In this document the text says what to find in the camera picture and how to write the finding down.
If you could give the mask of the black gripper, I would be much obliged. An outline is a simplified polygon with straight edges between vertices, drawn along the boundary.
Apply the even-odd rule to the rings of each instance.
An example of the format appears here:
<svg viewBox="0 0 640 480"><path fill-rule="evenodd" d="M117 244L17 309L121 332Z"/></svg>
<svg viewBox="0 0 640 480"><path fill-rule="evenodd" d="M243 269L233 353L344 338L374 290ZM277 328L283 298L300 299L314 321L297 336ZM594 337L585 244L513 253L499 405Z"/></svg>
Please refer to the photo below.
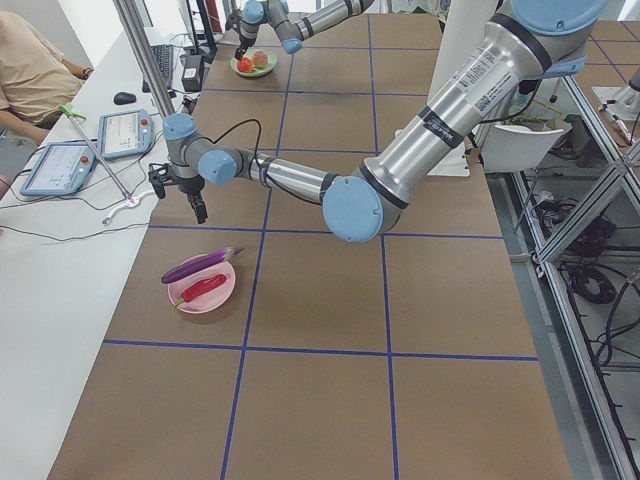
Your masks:
<svg viewBox="0 0 640 480"><path fill-rule="evenodd" d="M166 197L166 188L177 186L178 190L187 196L189 204L196 216L198 224L203 224L207 218L206 204L201 196L204 180L198 174L192 177L182 177L171 163L150 163L148 180L159 199Z"/></svg>
<svg viewBox="0 0 640 480"><path fill-rule="evenodd" d="M235 58L241 61L246 50L256 42L258 25L247 22L239 13L232 13L226 20L226 28L233 29L239 36L240 46L236 49Z"/></svg>

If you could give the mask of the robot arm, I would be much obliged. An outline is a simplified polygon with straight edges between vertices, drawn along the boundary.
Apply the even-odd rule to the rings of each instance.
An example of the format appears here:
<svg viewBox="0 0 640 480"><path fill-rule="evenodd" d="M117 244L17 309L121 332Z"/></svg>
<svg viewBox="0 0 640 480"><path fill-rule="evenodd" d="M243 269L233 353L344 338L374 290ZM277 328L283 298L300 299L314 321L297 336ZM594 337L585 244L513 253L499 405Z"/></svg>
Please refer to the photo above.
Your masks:
<svg viewBox="0 0 640 480"><path fill-rule="evenodd" d="M176 186L204 221L204 186L243 178L320 206L337 237L368 241L397 223L413 188L477 125L489 122L519 84L580 71L587 38L604 7L601 1L493 5L467 59L381 154L363 160L349 176L218 146L199 133L191 116L174 113L163 122L169 160L150 170L150 183L158 197Z"/></svg>
<svg viewBox="0 0 640 480"><path fill-rule="evenodd" d="M274 30L281 48L293 55L302 48L305 40L361 15L372 4L367 0L335 1L299 20L291 21L286 1L247 1L242 9L236 8L227 17L225 29L238 34L239 46L234 55L237 60L255 45L263 24L268 24Z"/></svg>

